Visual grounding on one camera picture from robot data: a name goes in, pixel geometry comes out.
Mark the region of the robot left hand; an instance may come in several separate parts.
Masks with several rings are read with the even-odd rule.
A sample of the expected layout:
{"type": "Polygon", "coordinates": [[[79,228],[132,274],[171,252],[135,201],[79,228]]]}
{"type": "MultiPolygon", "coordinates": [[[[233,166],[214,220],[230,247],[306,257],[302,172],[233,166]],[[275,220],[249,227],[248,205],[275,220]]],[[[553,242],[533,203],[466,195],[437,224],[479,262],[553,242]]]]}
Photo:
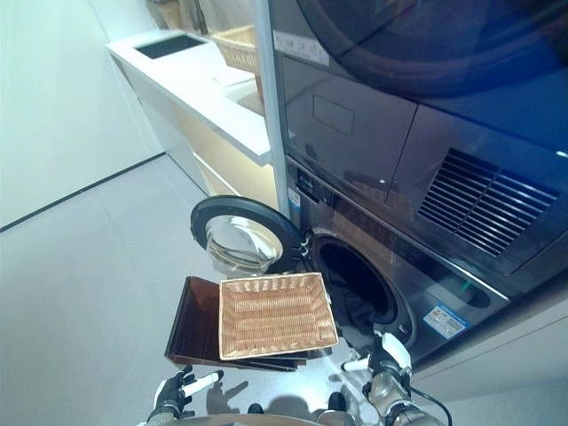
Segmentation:
{"type": "Polygon", "coordinates": [[[217,370],[195,378],[193,367],[186,366],[171,378],[161,381],[154,394],[153,414],[168,412],[179,417],[185,406],[192,401],[194,394],[219,382],[224,375],[223,370],[217,370]]]}

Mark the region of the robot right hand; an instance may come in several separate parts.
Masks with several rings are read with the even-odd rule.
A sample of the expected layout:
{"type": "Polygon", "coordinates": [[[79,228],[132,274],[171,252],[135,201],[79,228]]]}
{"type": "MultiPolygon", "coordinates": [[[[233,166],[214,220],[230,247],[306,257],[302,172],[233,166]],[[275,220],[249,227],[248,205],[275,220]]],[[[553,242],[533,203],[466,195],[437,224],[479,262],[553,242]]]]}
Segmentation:
{"type": "Polygon", "coordinates": [[[411,376],[411,356],[402,342],[391,333],[375,333],[374,346],[362,359],[344,362],[344,372],[367,370],[372,377],[383,371],[392,371],[395,375],[411,376]]]}

